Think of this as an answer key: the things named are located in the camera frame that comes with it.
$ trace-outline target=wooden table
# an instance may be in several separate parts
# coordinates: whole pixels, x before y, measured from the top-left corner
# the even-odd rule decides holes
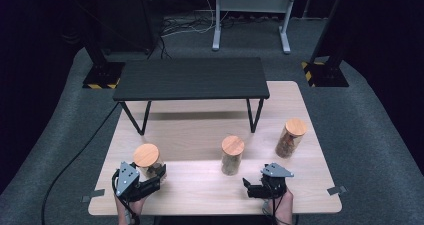
[[[111,188],[113,173],[121,161],[132,162],[135,149],[144,143],[158,146],[167,164],[167,178],[143,208],[145,215],[262,214],[261,199],[248,198],[242,178],[260,184],[265,163],[276,162],[294,173],[286,178],[294,194],[294,213],[336,213],[342,208],[328,188],[334,183],[294,82],[267,82],[270,98],[264,104],[260,126],[251,133],[243,100],[163,101],[150,111],[149,132],[140,136],[123,111],[92,198],[92,215],[116,215]],[[144,116],[146,102],[128,102],[136,120]],[[285,121],[297,117],[308,131],[290,159],[278,157],[274,148]],[[230,135],[245,142],[237,175],[221,172],[221,142]]]

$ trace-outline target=black speaker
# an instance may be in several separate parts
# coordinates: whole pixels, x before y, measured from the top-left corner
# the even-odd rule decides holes
[[[100,48],[106,53],[150,53],[163,21],[161,4],[161,0],[97,0]]]

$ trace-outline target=metal stand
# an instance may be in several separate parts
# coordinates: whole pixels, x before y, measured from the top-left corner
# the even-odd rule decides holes
[[[287,26],[289,24],[294,0],[216,0],[215,34],[213,37],[212,51],[219,50],[221,40],[221,10],[240,12],[270,12],[285,13],[284,22],[279,26],[281,44],[285,54],[290,54],[290,45],[287,38]]]
[[[352,40],[352,31],[348,31],[344,34],[340,41],[340,45],[337,47],[334,54],[330,55],[327,62],[315,63],[315,59],[319,50],[321,49],[324,37],[327,34],[329,24],[334,17],[334,13],[336,12],[339,3],[340,0],[336,0],[334,2],[327,24],[325,25],[321,37],[318,40],[318,44],[315,47],[311,59],[309,62],[302,63],[303,71],[306,75],[306,80],[311,87],[349,87],[346,78],[340,70],[340,63],[342,62],[347,48],[349,47]]]
[[[78,20],[80,22],[79,33],[81,41],[93,62],[90,72],[84,79],[83,88],[115,88],[125,62],[106,61],[94,36],[89,31],[89,25],[83,17],[84,14],[81,14],[81,12],[76,13],[80,17]]]

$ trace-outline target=gray carpet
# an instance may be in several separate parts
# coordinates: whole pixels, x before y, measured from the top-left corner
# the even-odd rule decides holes
[[[292,19],[290,55],[282,52],[278,25],[268,21],[223,29],[218,52],[211,51],[213,30],[180,33],[164,41],[173,58],[259,56],[268,80],[298,83],[334,182],[349,190],[341,196],[341,212],[301,215],[299,224],[423,224],[423,176],[364,78],[342,63],[350,87],[310,88],[306,82],[300,64],[309,60],[325,20]],[[160,54],[157,48],[150,59],[159,59]],[[107,59],[144,60],[146,55],[114,53]],[[81,88],[90,68],[83,49],[75,57],[50,123],[0,196],[0,224],[41,223],[49,185],[114,107],[113,90]],[[120,111],[118,106],[57,181],[47,201],[46,224],[117,224],[113,216],[89,215],[88,203],[81,197],[94,190]],[[142,224],[152,221],[153,217],[142,217]]]

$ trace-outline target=wooden lid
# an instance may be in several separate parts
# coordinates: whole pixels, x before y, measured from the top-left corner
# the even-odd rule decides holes
[[[286,122],[286,129],[291,135],[298,137],[306,133],[306,124],[299,118],[292,118]]]
[[[222,150],[230,156],[239,155],[244,150],[244,142],[237,136],[228,136],[222,141]]]
[[[139,167],[148,167],[153,165],[159,158],[159,149],[151,144],[145,143],[139,146],[133,155],[134,162]]]

